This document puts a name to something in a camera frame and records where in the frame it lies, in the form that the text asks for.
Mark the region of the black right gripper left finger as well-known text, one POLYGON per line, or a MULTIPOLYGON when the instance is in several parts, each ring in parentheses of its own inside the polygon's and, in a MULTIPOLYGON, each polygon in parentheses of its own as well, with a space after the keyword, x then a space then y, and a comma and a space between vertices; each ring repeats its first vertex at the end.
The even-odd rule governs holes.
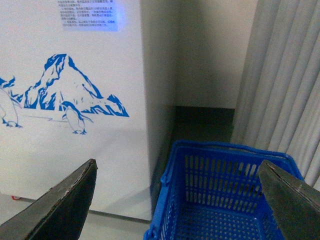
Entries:
POLYGON ((89 159, 27 208, 1 224, 2 240, 77 240, 92 203, 97 163, 89 159))

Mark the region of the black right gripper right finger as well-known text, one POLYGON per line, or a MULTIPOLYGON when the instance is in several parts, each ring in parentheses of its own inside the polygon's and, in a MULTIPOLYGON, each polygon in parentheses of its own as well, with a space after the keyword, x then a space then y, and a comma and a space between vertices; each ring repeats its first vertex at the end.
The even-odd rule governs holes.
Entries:
POLYGON ((320 238, 320 192, 264 160, 258 175, 265 199, 286 240, 320 238))

